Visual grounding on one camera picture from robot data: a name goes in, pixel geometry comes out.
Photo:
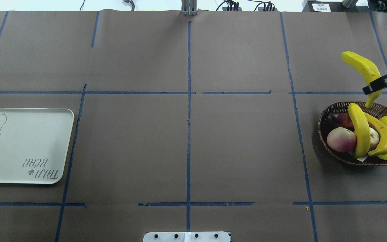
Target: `fruit basket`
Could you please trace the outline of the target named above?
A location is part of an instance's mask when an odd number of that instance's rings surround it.
[[[377,119],[387,115],[387,106],[384,106],[378,103],[373,103],[372,107],[370,108],[366,108],[365,102],[360,102],[360,101],[356,101],[356,102],[342,101],[342,102],[333,103],[322,111],[317,123],[317,130],[318,130],[318,135],[319,135],[321,144],[324,146],[327,153],[335,157],[337,160],[344,162],[346,164],[357,165],[357,166],[387,166],[387,161],[382,160],[378,157],[369,156],[364,161],[359,161],[353,158],[348,153],[339,153],[335,150],[332,150],[327,145],[327,142],[326,142],[327,136],[329,132],[333,130],[333,127],[326,120],[327,116],[331,113],[346,113],[347,107],[349,106],[350,103],[358,104],[358,106],[361,107],[363,112],[366,112],[376,117]]]

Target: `white mounting plate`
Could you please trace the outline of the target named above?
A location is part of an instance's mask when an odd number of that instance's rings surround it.
[[[0,183],[58,182],[73,122],[69,109],[0,108]]]
[[[143,242],[231,242],[227,232],[149,232]]]

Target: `woven bowl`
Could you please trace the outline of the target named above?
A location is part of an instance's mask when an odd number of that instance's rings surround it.
[[[330,124],[327,123],[327,120],[326,120],[327,116],[331,113],[347,113],[347,107],[349,106],[350,103],[358,104],[358,106],[361,107],[362,111],[376,117],[377,119],[387,115],[387,106],[383,106],[382,104],[378,104],[378,103],[373,103],[372,107],[370,108],[365,107],[365,102],[343,101],[343,102],[333,103],[322,111],[317,123],[319,139],[322,145],[330,155],[332,155],[337,160],[344,162],[346,164],[358,165],[358,166],[387,166],[387,161],[382,160],[378,157],[369,156],[367,159],[364,160],[364,162],[361,162],[361,161],[358,161],[357,159],[354,159],[348,153],[339,153],[331,149],[327,145],[327,142],[326,142],[327,136],[329,132],[334,129]]]

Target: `gray table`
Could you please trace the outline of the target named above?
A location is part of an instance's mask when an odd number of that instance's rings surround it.
[[[57,184],[0,184],[0,241],[387,241],[387,167],[313,150],[366,100],[347,50],[387,73],[387,14],[0,12],[0,107],[76,113]]]

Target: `white floor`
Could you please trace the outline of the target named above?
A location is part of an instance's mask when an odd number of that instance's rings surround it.
[[[223,0],[198,0],[197,7],[215,11],[222,2]],[[243,11],[253,11],[258,4],[248,0],[238,0],[238,2]],[[307,0],[272,0],[278,11],[282,12],[301,12],[306,2]],[[82,3],[83,0],[0,0],[0,11],[77,11]],[[181,0],[134,0],[134,3],[135,10],[138,11],[181,9]],[[356,5],[368,6],[368,0],[359,0]],[[84,11],[102,9],[130,10],[131,6],[123,0],[85,0]]]

